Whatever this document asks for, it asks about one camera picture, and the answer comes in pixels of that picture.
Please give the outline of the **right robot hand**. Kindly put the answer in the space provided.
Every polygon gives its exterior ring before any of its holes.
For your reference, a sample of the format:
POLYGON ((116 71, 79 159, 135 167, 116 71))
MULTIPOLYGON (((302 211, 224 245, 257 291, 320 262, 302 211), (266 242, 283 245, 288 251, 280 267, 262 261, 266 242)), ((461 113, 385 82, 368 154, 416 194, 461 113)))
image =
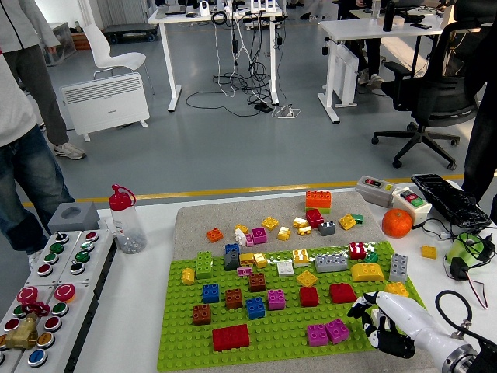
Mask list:
POLYGON ((417 348, 426 350, 440 370, 471 350, 468 343, 450 337, 418 302, 401 295, 385 291, 365 293, 354 302, 348 316, 362 319, 367 338, 376 349, 403 358, 412 357, 417 348), (389 330, 373 324, 367 314, 372 305, 378 305, 390 319, 389 330))

